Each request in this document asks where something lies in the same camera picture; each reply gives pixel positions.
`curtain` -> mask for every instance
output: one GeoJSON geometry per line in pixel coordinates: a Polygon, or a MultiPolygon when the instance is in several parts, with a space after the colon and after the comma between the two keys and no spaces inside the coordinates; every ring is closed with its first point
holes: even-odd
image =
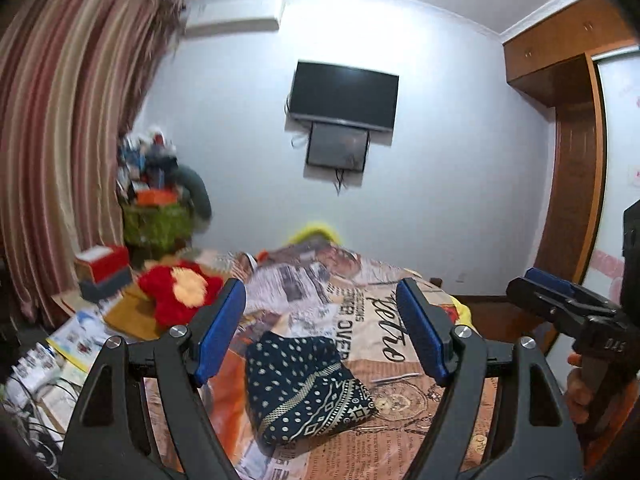
{"type": "Polygon", "coordinates": [[[50,295],[76,286],[74,254],[122,243],[117,140],[142,105],[181,6],[26,0],[0,40],[0,228],[29,320],[64,321],[50,295]]]}

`hand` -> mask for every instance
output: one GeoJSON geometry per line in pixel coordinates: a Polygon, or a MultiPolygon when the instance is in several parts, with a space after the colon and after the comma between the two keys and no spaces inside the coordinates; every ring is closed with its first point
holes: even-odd
{"type": "Polygon", "coordinates": [[[571,420],[575,424],[584,424],[589,419],[589,404],[593,400],[593,392],[582,381],[582,356],[578,354],[569,355],[567,362],[571,366],[577,366],[569,373],[566,379],[566,392],[564,400],[569,407],[571,420]]]}

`bed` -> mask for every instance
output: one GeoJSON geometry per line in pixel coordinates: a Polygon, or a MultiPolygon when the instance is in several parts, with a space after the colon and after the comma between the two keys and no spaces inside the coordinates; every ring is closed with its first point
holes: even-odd
{"type": "MultiPolygon", "coordinates": [[[[399,480],[406,472],[442,398],[427,377],[396,309],[396,283],[414,278],[431,304],[456,323],[469,310],[417,273],[368,259],[324,240],[271,251],[256,266],[245,254],[196,251],[191,259],[222,269],[246,285],[246,309],[220,372],[200,390],[216,434],[238,475],[248,480],[319,478],[399,480]],[[334,436],[261,449],[246,414],[246,348],[271,330],[285,337],[328,336],[344,364],[369,389],[378,414],[334,436]]],[[[463,469],[479,465],[490,428],[495,380],[487,379],[463,469]]],[[[147,398],[163,463],[180,469],[158,387],[147,398]]]]}

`silver bolt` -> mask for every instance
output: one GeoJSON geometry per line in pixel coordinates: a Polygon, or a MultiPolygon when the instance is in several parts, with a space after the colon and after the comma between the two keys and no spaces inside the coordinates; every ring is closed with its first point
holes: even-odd
{"type": "Polygon", "coordinates": [[[520,344],[524,346],[524,348],[528,348],[528,349],[532,349],[536,347],[536,342],[528,336],[521,337],[520,344]]]}
{"type": "Polygon", "coordinates": [[[471,337],[472,330],[467,325],[458,325],[453,329],[453,332],[462,339],[466,339],[467,337],[471,337]]]}
{"type": "Polygon", "coordinates": [[[169,329],[169,335],[171,337],[182,337],[186,333],[187,333],[187,327],[185,327],[184,325],[173,325],[169,329]]]}
{"type": "Polygon", "coordinates": [[[119,335],[112,335],[104,344],[107,348],[117,348],[122,343],[122,338],[119,335]]]}

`television screen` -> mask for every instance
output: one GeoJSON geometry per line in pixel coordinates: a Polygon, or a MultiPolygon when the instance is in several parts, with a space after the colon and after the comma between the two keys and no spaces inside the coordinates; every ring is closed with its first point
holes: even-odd
{"type": "Polygon", "coordinates": [[[359,128],[316,123],[311,129],[306,163],[336,170],[364,171],[369,133],[359,128]]]}
{"type": "Polygon", "coordinates": [[[295,119],[391,131],[398,79],[382,72],[299,61],[289,113],[295,119]]]}

